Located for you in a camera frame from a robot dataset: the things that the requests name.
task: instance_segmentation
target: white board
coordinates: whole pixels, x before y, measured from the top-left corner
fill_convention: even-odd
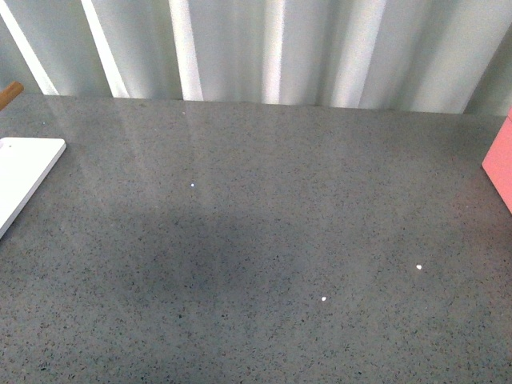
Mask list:
[[[0,238],[65,148],[61,138],[0,139]]]

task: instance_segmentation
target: wooden stick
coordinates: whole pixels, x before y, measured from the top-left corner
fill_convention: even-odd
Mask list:
[[[16,96],[23,91],[23,84],[12,82],[0,93],[0,110],[3,110],[7,104],[12,102]]]

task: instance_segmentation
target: speckled quartz surface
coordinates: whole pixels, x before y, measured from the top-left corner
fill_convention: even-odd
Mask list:
[[[20,96],[1,136],[68,148],[0,240],[0,382],[510,382],[502,121]]]

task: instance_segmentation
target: white curtain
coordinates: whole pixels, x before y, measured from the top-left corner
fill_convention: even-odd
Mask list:
[[[0,0],[0,86],[505,115],[511,0]]]

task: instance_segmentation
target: pink object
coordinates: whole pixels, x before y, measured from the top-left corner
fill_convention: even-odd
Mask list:
[[[512,213],[512,108],[482,166]]]

